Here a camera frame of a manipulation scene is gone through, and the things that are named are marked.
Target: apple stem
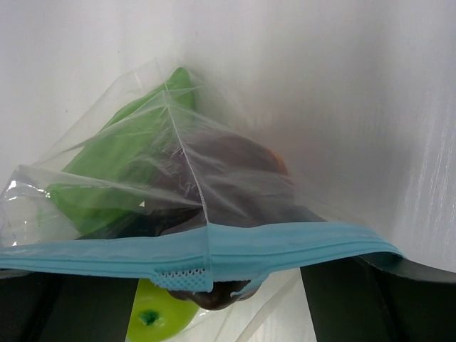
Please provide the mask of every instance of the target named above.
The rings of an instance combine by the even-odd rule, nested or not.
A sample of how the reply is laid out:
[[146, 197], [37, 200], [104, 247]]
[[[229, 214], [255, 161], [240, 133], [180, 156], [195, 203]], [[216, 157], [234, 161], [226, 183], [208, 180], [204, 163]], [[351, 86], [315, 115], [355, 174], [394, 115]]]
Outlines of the apple stem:
[[139, 314], [140, 320], [144, 323], [146, 326], [150, 326], [156, 322], [156, 320], [159, 319], [160, 315], [158, 312], [153, 311], [153, 310], [147, 310], [143, 311], [142, 313]]

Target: clear plastic bag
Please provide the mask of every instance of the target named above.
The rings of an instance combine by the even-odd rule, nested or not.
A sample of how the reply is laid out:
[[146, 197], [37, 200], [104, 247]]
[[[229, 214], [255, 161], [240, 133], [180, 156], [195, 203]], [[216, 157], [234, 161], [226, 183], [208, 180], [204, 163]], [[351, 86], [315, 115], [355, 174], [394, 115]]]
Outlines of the clear plastic bag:
[[367, 228], [324, 222], [299, 205], [303, 193], [280, 156], [214, 120], [223, 100], [163, 63], [117, 79], [12, 175], [0, 197], [0, 275], [146, 278], [220, 310], [276, 271], [400, 253]]

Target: black surface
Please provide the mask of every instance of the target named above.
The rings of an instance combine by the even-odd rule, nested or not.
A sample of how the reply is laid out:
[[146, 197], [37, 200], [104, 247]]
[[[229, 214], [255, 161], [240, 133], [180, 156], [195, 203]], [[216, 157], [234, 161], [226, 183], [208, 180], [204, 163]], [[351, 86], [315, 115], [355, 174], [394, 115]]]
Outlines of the black surface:
[[301, 274], [318, 342], [456, 341], [456, 274], [391, 254]]
[[0, 280], [0, 341], [125, 342], [137, 283], [38, 273]]
[[0, 280], [0, 341], [27, 341], [35, 329], [53, 279], [30, 274]]

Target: white background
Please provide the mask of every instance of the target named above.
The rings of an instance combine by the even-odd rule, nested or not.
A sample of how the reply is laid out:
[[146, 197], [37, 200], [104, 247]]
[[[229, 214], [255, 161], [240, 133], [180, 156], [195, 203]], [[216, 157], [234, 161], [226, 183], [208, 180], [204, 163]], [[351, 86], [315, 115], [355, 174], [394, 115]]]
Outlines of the white background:
[[0, 0], [0, 182], [174, 44], [314, 195], [456, 271], [454, 18], [444, 0]]

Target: produce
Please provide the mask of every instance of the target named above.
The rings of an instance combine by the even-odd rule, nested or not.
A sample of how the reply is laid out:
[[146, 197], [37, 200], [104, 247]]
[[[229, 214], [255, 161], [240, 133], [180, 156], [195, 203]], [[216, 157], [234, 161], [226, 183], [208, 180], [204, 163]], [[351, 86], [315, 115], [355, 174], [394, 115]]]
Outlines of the produce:
[[182, 331], [195, 317], [199, 307], [191, 301], [172, 298], [168, 292], [141, 279], [128, 324], [131, 342], [159, 342]]
[[[179, 172], [163, 173], [156, 181], [161, 187], [179, 192], [195, 202], [201, 202], [202, 193], [211, 223], [248, 228], [293, 219], [284, 214], [294, 204], [293, 186], [286, 176], [283, 160], [270, 150], [240, 135], [214, 129], [190, 133], [182, 140], [185, 141], [185, 153], [179, 145], [170, 146], [169, 152], [171, 163], [179, 165], [176, 167]], [[146, 200], [145, 208], [146, 212], [152, 212], [154, 203]], [[205, 220], [202, 210], [199, 215], [166, 229], [163, 234], [201, 227]], [[248, 283], [215, 282], [209, 293], [170, 293], [204, 309], [220, 310], [253, 295], [257, 289], [242, 296], [232, 296]]]
[[[166, 83], [121, 108], [98, 134], [81, 144], [82, 150], [62, 172], [87, 177], [85, 183], [90, 185], [48, 187], [51, 201], [81, 235], [138, 210], [147, 197], [141, 189], [157, 173], [151, 160], [175, 139], [171, 110], [160, 93], [181, 90], [167, 94], [182, 108], [193, 109], [191, 87], [189, 73], [178, 68]], [[184, 119], [190, 121], [191, 115], [183, 118], [181, 114], [180, 122]]]

